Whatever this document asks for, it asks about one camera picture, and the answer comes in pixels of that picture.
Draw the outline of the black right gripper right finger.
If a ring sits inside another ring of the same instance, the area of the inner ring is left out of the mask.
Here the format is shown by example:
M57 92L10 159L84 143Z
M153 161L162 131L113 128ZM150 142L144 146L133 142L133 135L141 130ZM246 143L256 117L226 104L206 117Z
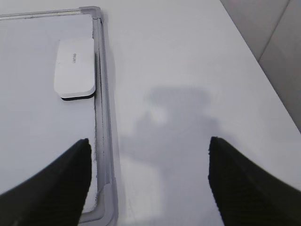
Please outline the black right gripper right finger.
M211 137L208 181L226 226L299 226L301 193L223 138Z

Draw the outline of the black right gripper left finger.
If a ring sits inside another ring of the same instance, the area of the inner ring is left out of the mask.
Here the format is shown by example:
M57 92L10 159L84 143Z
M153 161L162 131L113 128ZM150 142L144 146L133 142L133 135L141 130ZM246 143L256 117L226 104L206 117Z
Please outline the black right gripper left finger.
M92 179L91 145L80 139L55 161L0 196L2 226L76 226Z

